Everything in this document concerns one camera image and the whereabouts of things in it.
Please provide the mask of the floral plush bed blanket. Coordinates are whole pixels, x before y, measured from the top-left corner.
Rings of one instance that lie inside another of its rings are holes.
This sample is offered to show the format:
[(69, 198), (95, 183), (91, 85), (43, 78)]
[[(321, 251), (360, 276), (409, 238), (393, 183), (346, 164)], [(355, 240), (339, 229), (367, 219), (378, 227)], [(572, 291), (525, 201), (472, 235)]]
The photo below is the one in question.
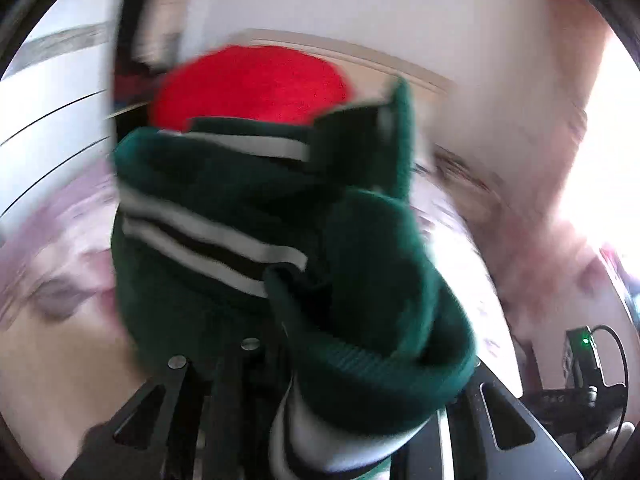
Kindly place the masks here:
[[(62, 477), (86, 432), (144, 382), (113, 299), (108, 245), (116, 203), (107, 159), (83, 160), (1, 248), (1, 416), (6, 438), (45, 479)], [(520, 396), (502, 307), (454, 203), (421, 170), (411, 203), (437, 270), (473, 326), (478, 355)]]

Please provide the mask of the white drawer cabinet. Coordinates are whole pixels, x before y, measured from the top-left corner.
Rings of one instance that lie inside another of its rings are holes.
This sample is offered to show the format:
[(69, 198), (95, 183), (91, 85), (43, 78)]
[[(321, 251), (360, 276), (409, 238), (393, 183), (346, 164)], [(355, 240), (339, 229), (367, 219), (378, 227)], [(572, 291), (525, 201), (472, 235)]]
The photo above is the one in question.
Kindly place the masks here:
[(108, 147), (114, 24), (79, 25), (23, 42), (1, 79), (1, 229)]

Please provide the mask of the green and cream varsity jacket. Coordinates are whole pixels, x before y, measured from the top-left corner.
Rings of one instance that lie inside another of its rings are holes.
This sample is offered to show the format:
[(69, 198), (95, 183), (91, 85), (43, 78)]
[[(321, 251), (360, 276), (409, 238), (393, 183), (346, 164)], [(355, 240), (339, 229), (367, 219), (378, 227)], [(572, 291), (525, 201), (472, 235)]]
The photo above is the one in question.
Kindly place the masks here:
[(411, 92), (308, 126), (203, 118), (113, 154), (117, 307), (145, 361), (243, 340), (247, 477), (367, 479), (468, 383), (476, 345), (410, 205)]

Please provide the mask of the red folded garment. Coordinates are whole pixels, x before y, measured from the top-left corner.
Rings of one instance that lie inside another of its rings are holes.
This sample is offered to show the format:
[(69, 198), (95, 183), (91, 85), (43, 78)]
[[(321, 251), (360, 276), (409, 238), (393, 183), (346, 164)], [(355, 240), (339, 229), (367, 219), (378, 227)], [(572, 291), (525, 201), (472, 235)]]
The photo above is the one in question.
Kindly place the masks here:
[(285, 47), (228, 46), (168, 73), (149, 122), (177, 131), (200, 117), (308, 125), (353, 94), (346, 76), (322, 58)]

